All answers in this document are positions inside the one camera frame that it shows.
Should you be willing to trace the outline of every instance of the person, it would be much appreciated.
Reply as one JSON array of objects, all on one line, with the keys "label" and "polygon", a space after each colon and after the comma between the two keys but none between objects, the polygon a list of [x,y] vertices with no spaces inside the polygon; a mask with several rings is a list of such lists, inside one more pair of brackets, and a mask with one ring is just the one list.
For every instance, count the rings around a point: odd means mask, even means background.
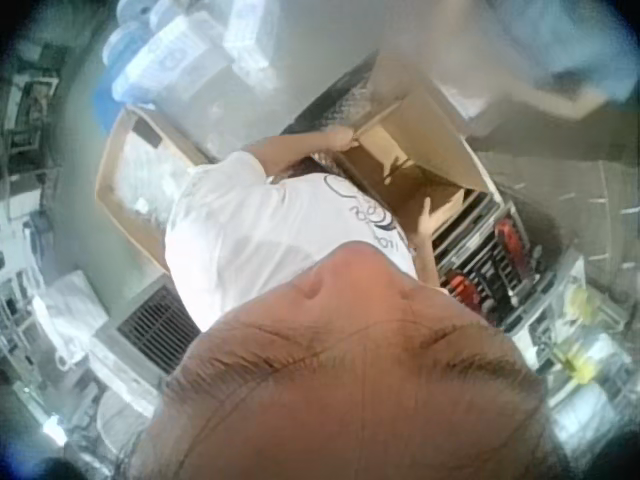
[{"label": "person", "polygon": [[[349,241],[379,248],[416,277],[412,250],[393,216],[347,180],[314,173],[270,184],[272,177],[320,150],[342,151],[354,132],[272,137],[197,167],[176,202],[166,234],[166,260],[182,301],[206,331],[226,312],[294,278]],[[430,242],[418,240],[417,265]]]},{"label": "person", "polygon": [[414,268],[390,215],[346,181],[265,184],[352,142],[278,137],[195,173],[167,258],[205,332],[116,478],[566,478],[542,379],[438,288],[428,201]]},{"label": "person", "polygon": [[369,242],[226,313],[116,478],[566,479],[513,343]]},{"label": "person", "polygon": [[569,120],[584,118],[607,102],[624,103],[638,82],[640,51],[637,25],[625,18],[628,7],[617,3],[624,2],[442,1],[434,28],[444,48],[439,56],[457,57],[451,45],[465,51],[447,80],[453,85],[462,81],[455,77],[487,82],[484,88],[494,95],[497,90]]}]

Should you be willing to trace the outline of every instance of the red object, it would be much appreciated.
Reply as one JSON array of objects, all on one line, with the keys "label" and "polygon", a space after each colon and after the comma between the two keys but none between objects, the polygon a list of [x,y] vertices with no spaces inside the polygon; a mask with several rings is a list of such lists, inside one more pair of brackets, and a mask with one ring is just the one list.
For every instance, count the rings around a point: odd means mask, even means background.
[{"label": "red object", "polygon": [[449,285],[453,289],[453,296],[458,298],[460,303],[482,315],[480,293],[471,280],[460,272],[451,272],[449,274]]},{"label": "red object", "polygon": [[513,220],[503,218],[496,223],[494,229],[496,238],[500,241],[504,249],[509,254],[513,266],[520,275],[521,279],[527,278],[530,274],[529,259],[525,253],[524,245],[520,239],[520,234],[516,227],[513,226]]}]

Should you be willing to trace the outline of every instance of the floor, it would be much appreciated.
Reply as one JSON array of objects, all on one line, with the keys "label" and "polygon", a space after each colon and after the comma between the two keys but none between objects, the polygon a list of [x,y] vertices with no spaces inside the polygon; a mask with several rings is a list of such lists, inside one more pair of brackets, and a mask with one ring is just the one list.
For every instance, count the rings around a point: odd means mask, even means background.
[{"label": "floor", "polygon": [[[301,0],[281,10],[269,71],[271,87],[243,82],[233,71],[205,85],[188,103],[166,103],[165,113],[214,157],[262,136],[278,134],[304,107],[378,46],[383,0]],[[136,250],[94,200],[107,135],[91,96],[104,67],[102,47],[112,22],[96,36],[61,102],[55,148],[62,165],[52,209],[61,272],[82,269],[109,314],[161,271]],[[216,123],[224,113],[224,132]]]},{"label": "floor", "polygon": [[66,99],[60,102],[54,155],[62,170],[51,214],[61,272],[82,269],[112,314],[160,271],[127,241],[94,200],[107,135],[95,120],[91,97],[104,71],[101,51],[108,30],[94,40]]}]

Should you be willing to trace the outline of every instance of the white t-shirt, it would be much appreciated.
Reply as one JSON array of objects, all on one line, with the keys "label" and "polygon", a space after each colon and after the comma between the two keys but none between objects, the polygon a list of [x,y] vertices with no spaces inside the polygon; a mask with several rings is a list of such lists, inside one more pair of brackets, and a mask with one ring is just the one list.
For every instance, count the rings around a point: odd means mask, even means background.
[{"label": "white t-shirt", "polygon": [[416,277],[392,215],[341,177],[267,183],[258,160],[236,152],[194,169],[171,213],[166,260],[200,330],[281,285],[338,246],[363,241]]}]

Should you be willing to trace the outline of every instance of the vent grille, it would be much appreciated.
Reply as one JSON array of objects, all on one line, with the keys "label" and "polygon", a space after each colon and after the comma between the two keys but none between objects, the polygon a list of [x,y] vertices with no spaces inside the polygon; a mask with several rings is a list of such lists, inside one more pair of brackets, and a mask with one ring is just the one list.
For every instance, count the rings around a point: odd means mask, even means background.
[{"label": "vent grille", "polygon": [[166,374],[175,370],[200,334],[180,298],[167,286],[151,295],[118,331]]}]

